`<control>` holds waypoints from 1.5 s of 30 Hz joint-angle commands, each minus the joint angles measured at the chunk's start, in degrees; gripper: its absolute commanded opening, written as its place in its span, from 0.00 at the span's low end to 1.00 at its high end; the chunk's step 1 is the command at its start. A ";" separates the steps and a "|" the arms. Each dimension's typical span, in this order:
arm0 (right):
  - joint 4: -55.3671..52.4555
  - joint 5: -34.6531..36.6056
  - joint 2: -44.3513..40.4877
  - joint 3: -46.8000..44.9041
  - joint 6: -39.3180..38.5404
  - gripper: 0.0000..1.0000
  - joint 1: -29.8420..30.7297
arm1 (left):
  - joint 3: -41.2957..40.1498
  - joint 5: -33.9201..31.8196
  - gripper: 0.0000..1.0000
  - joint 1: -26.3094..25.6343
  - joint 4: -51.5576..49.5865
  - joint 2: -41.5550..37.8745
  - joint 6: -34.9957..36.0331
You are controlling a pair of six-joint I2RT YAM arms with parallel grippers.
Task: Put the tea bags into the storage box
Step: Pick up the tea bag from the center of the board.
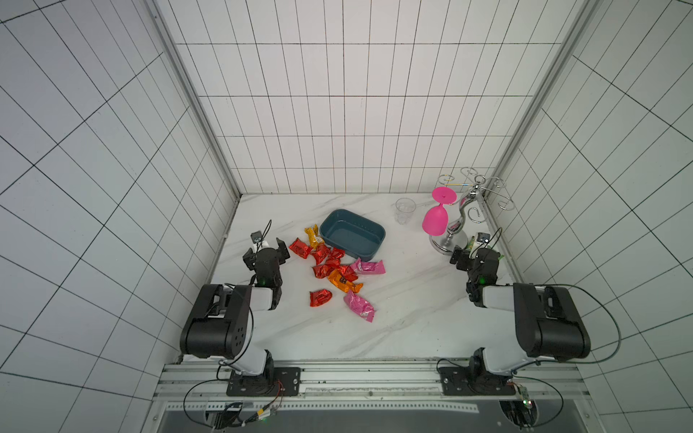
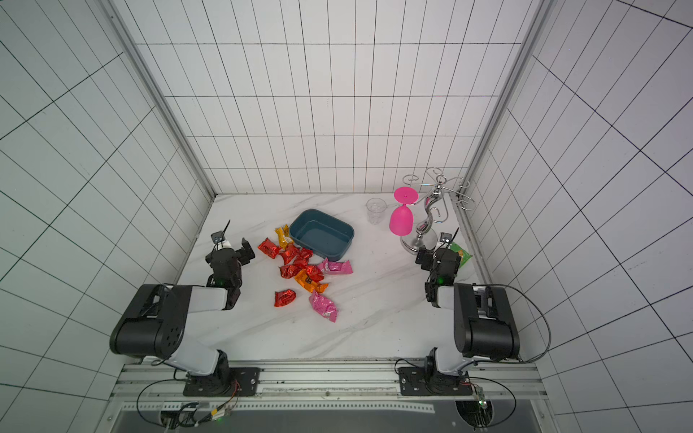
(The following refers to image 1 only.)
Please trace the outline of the yellow tea bag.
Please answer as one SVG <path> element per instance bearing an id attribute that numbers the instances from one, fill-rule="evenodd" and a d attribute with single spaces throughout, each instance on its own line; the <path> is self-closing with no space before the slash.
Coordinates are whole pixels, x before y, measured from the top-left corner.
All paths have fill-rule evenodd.
<path id="1" fill-rule="evenodd" d="M 305 228 L 304 232 L 308 236 L 310 247 L 313 250 L 318 249 L 320 245 L 324 244 L 324 240 L 319 235 L 319 227 L 317 225 Z"/>

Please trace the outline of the red tea bag front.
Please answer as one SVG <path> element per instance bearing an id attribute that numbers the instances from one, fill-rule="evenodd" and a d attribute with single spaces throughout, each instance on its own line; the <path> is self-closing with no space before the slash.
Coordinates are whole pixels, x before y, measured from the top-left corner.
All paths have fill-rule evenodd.
<path id="1" fill-rule="evenodd" d="M 321 307 L 328 303 L 332 299 L 332 297 L 333 294 L 330 290 L 314 290 L 314 292 L 310 293 L 310 306 L 312 308 Z"/>

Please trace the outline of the orange tea bag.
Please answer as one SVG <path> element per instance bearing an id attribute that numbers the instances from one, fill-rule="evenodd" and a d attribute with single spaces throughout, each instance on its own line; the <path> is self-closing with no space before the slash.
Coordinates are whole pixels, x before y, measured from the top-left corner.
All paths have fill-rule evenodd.
<path id="1" fill-rule="evenodd" d="M 363 283 L 354 283 L 348 280 L 339 270 L 334 270 L 329 276 L 328 280 L 342 292 L 348 293 L 359 293 L 363 288 Z"/>

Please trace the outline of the red tea bag pile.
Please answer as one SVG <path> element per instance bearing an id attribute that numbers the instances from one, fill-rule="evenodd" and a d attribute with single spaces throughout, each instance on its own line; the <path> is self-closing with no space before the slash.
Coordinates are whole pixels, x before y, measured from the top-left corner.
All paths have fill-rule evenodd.
<path id="1" fill-rule="evenodd" d="M 332 274 L 334 271 L 338 271 L 341 265 L 334 261 L 327 261 L 326 263 L 316 265 L 312 267 L 314 276 L 317 279 L 325 279 Z"/>
<path id="2" fill-rule="evenodd" d="M 329 247 L 326 244 L 318 244 L 318 247 L 313 249 L 310 253 L 316 265 L 322 265 L 329 261 L 337 261 L 339 263 L 345 254 L 343 250 L 336 247 Z"/>
<path id="3" fill-rule="evenodd" d="M 343 265 L 337 269 L 339 272 L 339 279 L 344 283 L 345 281 L 349 281 L 350 283 L 353 283 L 358 279 L 357 273 L 354 271 L 354 269 L 350 265 Z"/>

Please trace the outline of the pink tea bag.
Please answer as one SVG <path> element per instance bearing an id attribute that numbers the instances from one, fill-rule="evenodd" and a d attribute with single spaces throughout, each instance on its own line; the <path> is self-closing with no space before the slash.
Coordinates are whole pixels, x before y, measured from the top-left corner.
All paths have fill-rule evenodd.
<path id="1" fill-rule="evenodd" d="M 364 319 L 368 323 L 373 322 L 375 318 L 375 308 L 369 301 L 354 292 L 348 292 L 344 297 L 344 302 L 348 308 L 361 317 L 361 319 Z"/>
<path id="2" fill-rule="evenodd" d="M 349 266 L 358 275 L 382 275 L 386 273 L 383 261 L 365 262 L 358 258 L 355 263 Z"/>

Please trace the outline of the pink tea bag front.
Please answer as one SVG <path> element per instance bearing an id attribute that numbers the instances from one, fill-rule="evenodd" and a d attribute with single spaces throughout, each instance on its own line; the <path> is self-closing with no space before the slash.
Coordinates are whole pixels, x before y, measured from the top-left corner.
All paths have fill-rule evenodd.
<path id="1" fill-rule="evenodd" d="M 368 323 L 373 322 L 375 318 L 375 308 L 369 301 L 354 292 L 348 292 L 344 297 L 344 302 L 348 308 L 361 317 L 361 319 L 364 319 Z"/>

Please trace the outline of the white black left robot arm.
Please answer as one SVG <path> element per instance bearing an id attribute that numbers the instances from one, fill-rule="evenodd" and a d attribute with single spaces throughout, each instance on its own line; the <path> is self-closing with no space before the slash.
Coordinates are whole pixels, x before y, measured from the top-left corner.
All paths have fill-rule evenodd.
<path id="1" fill-rule="evenodd" d="M 276 366 L 270 351 L 253 343 L 254 314 L 276 310 L 283 294 L 280 267 L 290 253 L 283 240 L 276 243 L 262 241 L 243 255 L 250 283 L 202 286 L 180 335 L 184 355 L 231 369 L 223 380 L 229 397 L 299 394 L 301 368 Z"/>

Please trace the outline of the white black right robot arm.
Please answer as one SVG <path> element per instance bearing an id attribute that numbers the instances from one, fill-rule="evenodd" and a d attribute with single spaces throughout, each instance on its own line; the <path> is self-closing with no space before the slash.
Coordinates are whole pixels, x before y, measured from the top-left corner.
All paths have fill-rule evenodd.
<path id="1" fill-rule="evenodd" d="M 494 346 L 478 348 L 467 366 L 438 366 L 446 396 L 512 396 L 512 373 L 538 362 L 565 363 L 591 352 L 570 291 L 557 285 L 497 283 L 501 254 L 480 248 L 474 256 L 457 246 L 450 262 L 467 273 L 467 295 L 478 308 L 514 315 L 514 330 Z"/>

